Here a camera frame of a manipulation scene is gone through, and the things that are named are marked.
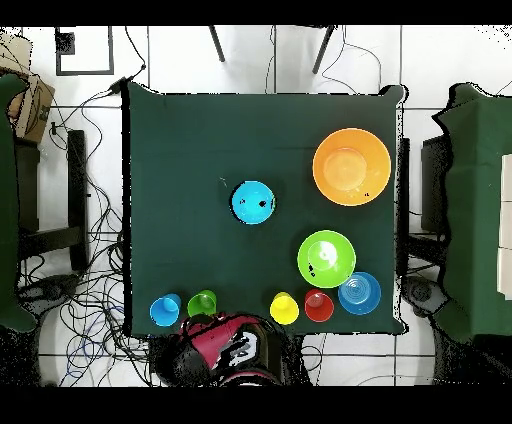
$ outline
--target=yellow cup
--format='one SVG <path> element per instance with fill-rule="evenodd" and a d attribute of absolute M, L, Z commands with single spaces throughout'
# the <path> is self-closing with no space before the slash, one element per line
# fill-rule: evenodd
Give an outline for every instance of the yellow cup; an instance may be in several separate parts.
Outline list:
<path fill-rule="evenodd" d="M 288 293 L 277 293 L 270 304 L 270 315 L 281 325 L 291 324 L 299 316 L 299 305 Z"/>

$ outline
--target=blue bowl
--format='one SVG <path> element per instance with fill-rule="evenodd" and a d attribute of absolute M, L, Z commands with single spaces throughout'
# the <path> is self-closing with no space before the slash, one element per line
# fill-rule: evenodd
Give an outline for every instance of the blue bowl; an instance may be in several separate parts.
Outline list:
<path fill-rule="evenodd" d="M 338 288 L 341 306 L 354 315 L 372 312 L 380 302 L 380 284 L 367 272 L 354 272 Z"/>
<path fill-rule="evenodd" d="M 276 207 L 272 191 L 259 181 L 244 181 L 239 184 L 230 200 L 233 215 L 244 224 L 261 224 Z"/>

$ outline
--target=red cup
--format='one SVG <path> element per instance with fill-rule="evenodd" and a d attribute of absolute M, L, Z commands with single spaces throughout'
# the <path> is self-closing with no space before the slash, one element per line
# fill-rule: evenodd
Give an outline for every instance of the red cup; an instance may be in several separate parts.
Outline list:
<path fill-rule="evenodd" d="M 324 292 L 313 289 L 306 293 L 304 310 L 311 321 L 324 322 L 334 312 L 334 303 Z"/>

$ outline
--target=blue cable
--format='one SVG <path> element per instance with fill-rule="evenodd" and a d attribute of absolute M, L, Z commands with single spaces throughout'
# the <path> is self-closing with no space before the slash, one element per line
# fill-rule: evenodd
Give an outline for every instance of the blue cable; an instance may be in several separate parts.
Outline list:
<path fill-rule="evenodd" d="M 108 311 L 112 311 L 112 310 L 116 310 L 118 312 L 121 312 L 121 313 L 124 313 L 124 308 L 122 308 L 121 306 L 113 306 L 111 308 L 108 309 Z M 94 327 L 94 325 L 96 324 L 96 322 L 98 321 L 98 319 L 100 318 L 101 315 L 98 315 L 96 317 L 96 319 L 93 321 L 93 323 L 89 326 L 89 328 L 87 329 L 87 331 L 85 332 L 85 336 L 88 336 L 89 335 L 89 332 L 91 331 L 92 327 Z M 100 355 L 102 352 L 104 352 L 104 349 L 103 349 L 103 345 L 102 343 L 100 342 L 95 342 L 95 341 L 87 341 L 83 336 L 82 336 L 82 343 L 81 343 L 81 346 L 79 346 L 77 349 L 75 349 L 69 356 L 68 356 L 68 362 L 67 362 L 67 365 L 66 365 L 66 374 L 64 375 L 64 377 L 62 377 L 62 380 L 60 381 L 60 384 L 59 386 L 62 386 L 62 384 L 64 383 L 64 380 L 66 379 L 66 377 L 69 375 L 70 377 L 74 378 L 75 380 L 78 380 L 79 378 L 82 377 L 82 375 L 84 374 L 84 372 L 81 372 L 79 370 L 73 370 L 71 371 L 70 368 L 71 368 L 71 363 L 72 363 L 72 360 L 74 358 L 76 358 L 77 356 L 77 352 L 82 349 L 83 353 L 84 353 L 84 356 L 87 358 L 87 359 L 90 359 L 91 357 L 87 354 L 87 351 L 86 351 L 86 346 L 90 346 L 90 345 L 93 345 L 93 346 L 96 346 L 96 345 L 100 345 L 100 348 L 101 350 L 99 352 L 97 352 L 96 354 L 94 354 L 94 350 L 93 350 L 93 357 L 94 356 L 97 356 L 97 355 Z"/>

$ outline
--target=blue cup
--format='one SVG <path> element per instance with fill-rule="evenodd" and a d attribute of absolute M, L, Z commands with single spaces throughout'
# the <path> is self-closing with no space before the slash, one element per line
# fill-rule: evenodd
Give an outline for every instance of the blue cup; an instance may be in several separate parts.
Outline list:
<path fill-rule="evenodd" d="M 149 315 L 159 327 L 170 327 L 178 320 L 180 307 L 181 299 L 177 294 L 166 294 L 153 302 Z"/>

